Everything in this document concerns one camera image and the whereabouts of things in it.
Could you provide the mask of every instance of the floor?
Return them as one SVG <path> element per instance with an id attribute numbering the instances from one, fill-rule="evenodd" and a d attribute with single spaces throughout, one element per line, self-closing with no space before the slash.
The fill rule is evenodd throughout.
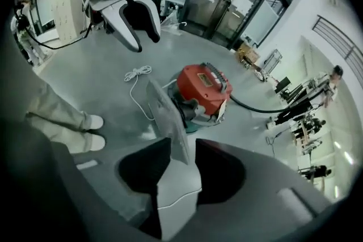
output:
<path id="1" fill-rule="evenodd" d="M 104 31 L 92 32 L 88 38 L 59 50 L 39 74 L 70 104 L 104 118 L 105 125 L 99 130 L 107 141 L 103 151 L 133 146 L 156 137 L 155 123 L 145 118 L 129 96 L 133 81 L 124 82 L 127 72 L 145 65 L 153 68 L 152 76 L 164 85 L 185 65 L 210 62 L 228 77 L 233 95 L 240 101 L 259 109 L 282 107 L 273 86 L 258 80 L 225 48 L 186 32 L 181 36 L 162 32 L 157 44 L 143 32 L 138 35 L 143 45 L 142 53 L 130 52 Z M 139 78 L 133 96 L 150 115 L 146 82 L 147 77 Z M 196 138 L 206 138 L 273 156 L 266 137 L 275 136 L 288 125 L 266 130 L 268 117 L 270 115 L 248 111 L 230 101 L 225 121 L 190 134 L 189 146 L 193 147 Z M 296 148 L 290 130 L 275 140 L 274 150 L 277 159 L 297 169 Z"/>

